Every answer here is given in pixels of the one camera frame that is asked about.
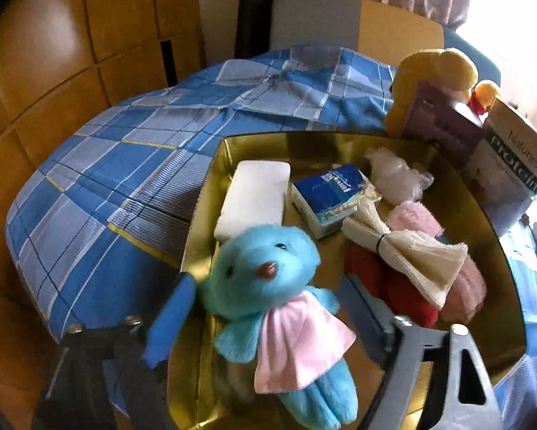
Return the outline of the blue plaid bed sheet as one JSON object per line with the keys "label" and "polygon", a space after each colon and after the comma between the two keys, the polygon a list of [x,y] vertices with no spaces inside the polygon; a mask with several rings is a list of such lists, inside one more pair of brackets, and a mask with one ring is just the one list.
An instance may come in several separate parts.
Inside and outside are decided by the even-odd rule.
{"label": "blue plaid bed sheet", "polygon": [[13,201],[5,237],[55,339],[145,314],[166,278],[204,275],[234,166],[287,161],[294,177],[370,148],[393,149],[435,178],[423,202],[469,246],[487,285],[471,333],[508,429],[537,409],[537,254],[530,231],[497,237],[453,168],[381,131],[393,67],[350,49],[294,47],[229,60],[178,86],[125,100],[73,127]]}

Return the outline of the blue tissue pack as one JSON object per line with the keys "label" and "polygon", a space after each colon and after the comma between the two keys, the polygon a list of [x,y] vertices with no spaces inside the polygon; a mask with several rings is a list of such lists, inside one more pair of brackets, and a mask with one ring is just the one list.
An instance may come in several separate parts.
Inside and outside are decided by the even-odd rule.
{"label": "blue tissue pack", "polygon": [[370,180],[352,164],[293,182],[291,199],[316,240],[338,230],[357,211],[362,197],[377,204],[382,196]]}

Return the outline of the gold metal tray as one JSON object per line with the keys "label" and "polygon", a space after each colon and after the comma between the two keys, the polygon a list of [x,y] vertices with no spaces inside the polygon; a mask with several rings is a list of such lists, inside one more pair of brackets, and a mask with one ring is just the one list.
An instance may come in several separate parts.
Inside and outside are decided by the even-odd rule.
{"label": "gold metal tray", "polygon": [[[353,166],[377,182],[391,156],[434,177],[423,201],[448,242],[392,222],[377,186],[341,229],[314,240],[294,200],[314,179],[342,189]],[[222,243],[214,230],[237,167],[285,163],[284,215]],[[306,429],[305,394],[349,408],[352,429],[498,429],[493,385],[524,354],[517,290],[498,237],[450,163],[429,145],[375,135],[233,136],[215,152],[181,263],[204,307],[171,353],[169,412],[191,390],[195,429]]]}

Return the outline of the multicolour headboard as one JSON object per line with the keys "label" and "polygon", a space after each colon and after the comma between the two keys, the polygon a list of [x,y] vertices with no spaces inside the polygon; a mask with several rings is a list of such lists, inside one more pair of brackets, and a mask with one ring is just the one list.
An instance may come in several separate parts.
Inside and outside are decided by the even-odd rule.
{"label": "multicolour headboard", "polygon": [[499,68],[454,30],[408,10],[371,0],[274,0],[270,49],[339,46],[391,66],[421,49],[459,49],[479,79],[501,82]]}

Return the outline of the teal bear plush pink dress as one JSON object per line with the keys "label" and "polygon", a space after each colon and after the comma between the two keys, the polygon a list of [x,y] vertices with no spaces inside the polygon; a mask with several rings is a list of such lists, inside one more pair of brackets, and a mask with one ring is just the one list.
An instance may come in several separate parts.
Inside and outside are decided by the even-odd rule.
{"label": "teal bear plush pink dress", "polygon": [[344,359],[355,333],[330,289],[311,281],[321,263],[300,228],[265,224],[220,245],[200,298],[222,320],[213,341],[216,384],[240,402],[274,395],[307,429],[338,429],[358,415]]}

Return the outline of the pink towel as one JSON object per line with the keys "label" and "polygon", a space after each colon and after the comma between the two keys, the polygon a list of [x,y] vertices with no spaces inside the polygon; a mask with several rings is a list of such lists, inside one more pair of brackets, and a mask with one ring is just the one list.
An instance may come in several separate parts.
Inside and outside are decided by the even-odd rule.
{"label": "pink towel", "polygon": [[[418,230],[449,244],[445,229],[420,202],[405,201],[398,205],[389,212],[386,223],[392,230]],[[483,307],[486,293],[483,276],[467,255],[439,315],[448,323],[468,324]]]}

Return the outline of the maroon box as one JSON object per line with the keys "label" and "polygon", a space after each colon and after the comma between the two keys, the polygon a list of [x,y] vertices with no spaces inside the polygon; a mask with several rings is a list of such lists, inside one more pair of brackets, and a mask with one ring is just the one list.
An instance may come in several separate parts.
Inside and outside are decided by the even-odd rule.
{"label": "maroon box", "polygon": [[483,122],[467,104],[428,82],[419,82],[403,136],[432,144],[456,169],[461,169],[483,136]]}

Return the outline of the white sponge block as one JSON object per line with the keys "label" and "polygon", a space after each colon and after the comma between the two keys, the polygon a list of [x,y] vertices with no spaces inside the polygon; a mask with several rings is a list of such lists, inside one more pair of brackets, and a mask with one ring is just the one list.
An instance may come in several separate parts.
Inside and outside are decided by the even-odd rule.
{"label": "white sponge block", "polygon": [[291,166],[283,161],[240,161],[217,219],[215,239],[223,244],[258,225],[281,225],[290,175]]}

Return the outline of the beige cloth bundle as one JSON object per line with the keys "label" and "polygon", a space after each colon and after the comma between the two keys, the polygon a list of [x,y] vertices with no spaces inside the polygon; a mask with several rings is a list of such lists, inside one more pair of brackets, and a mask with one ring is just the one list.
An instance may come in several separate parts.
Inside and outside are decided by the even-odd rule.
{"label": "beige cloth bundle", "polygon": [[357,211],[341,226],[348,240],[375,252],[387,265],[407,276],[422,296],[436,309],[446,304],[468,255],[464,243],[446,245],[414,230],[392,231],[378,215],[375,204],[361,198]]}

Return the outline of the red plush sock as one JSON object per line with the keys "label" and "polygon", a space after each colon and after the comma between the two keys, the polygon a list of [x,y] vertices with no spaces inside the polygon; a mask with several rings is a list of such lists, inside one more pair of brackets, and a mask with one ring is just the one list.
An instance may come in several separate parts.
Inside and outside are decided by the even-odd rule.
{"label": "red plush sock", "polygon": [[378,298],[395,315],[407,315],[421,327],[433,327],[439,310],[432,306],[406,275],[387,265],[375,252],[351,241],[345,245],[344,271],[354,274],[372,297]]}

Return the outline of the clear plastic bag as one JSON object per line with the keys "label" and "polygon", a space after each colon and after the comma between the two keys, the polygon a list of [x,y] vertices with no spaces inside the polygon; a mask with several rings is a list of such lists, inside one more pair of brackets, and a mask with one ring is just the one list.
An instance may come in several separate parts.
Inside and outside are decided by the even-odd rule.
{"label": "clear plastic bag", "polygon": [[423,191],[434,182],[430,173],[410,168],[404,159],[389,149],[368,149],[365,157],[371,164],[371,183],[392,206],[419,201]]}

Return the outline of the white protein powder can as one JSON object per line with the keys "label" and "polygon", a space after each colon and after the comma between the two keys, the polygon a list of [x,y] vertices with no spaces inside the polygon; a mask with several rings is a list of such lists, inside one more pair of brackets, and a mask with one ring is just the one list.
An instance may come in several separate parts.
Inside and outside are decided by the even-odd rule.
{"label": "white protein powder can", "polygon": [[496,234],[503,236],[537,197],[537,129],[496,100],[462,176]]}

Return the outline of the yellow bear plush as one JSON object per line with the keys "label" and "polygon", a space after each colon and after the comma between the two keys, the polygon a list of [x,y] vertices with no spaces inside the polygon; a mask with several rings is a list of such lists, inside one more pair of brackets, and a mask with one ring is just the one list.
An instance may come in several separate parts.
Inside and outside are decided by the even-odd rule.
{"label": "yellow bear plush", "polygon": [[487,113],[502,96],[496,82],[479,81],[476,64],[459,49],[422,49],[402,60],[390,87],[393,105],[384,118],[390,137],[402,136],[420,82],[467,104],[477,115]]}

